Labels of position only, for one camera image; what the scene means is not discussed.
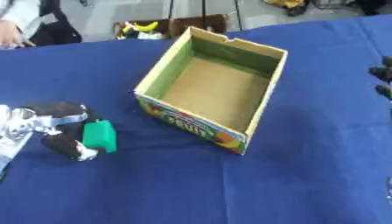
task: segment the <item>cardboard box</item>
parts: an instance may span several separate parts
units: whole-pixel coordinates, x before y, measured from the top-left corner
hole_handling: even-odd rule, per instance
[[[287,52],[189,28],[136,87],[147,113],[244,154]]]

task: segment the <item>green block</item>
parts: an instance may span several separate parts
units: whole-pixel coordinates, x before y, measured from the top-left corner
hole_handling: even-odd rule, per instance
[[[116,131],[110,121],[87,123],[83,130],[83,144],[88,148],[103,147],[106,152],[116,151]]]

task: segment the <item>fruit illustration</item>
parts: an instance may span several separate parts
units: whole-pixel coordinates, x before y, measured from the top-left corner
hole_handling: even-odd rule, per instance
[[[154,115],[154,116],[161,116],[161,112],[163,111],[163,109],[153,103],[147,103],[147,112],[149,112],[150,114]]]
[[[241,145],[240,141],[223,131],[216,132],[213,139],[218,145],[226,148],[238,148]]]

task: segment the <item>blue table cover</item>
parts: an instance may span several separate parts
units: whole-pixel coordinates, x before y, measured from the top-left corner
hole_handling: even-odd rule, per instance
[[[390,224],[389,104],[368,68],[392,55],[392,17],[228,34],[289,51],[244,157],[146,115],[131,90],[171,41],[0,52],[0,103],[83,102],[119,150],[70,161],[35,136],[0,185],[2,224]]]

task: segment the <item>box wall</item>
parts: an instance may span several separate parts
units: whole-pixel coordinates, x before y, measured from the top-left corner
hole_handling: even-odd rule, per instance
[[[148,96],[138,95],[137,99],[142,108],[152,116],[158,117],[182,130],[204,137],[235,153],[243,154],[245,151],[247,143],[247,137],[245,135],[234,133],[233,131],[215,125],[205,119],[199,118],[196,115],[191,115],[191,113],[187,113],[184,110],[151,99]]]

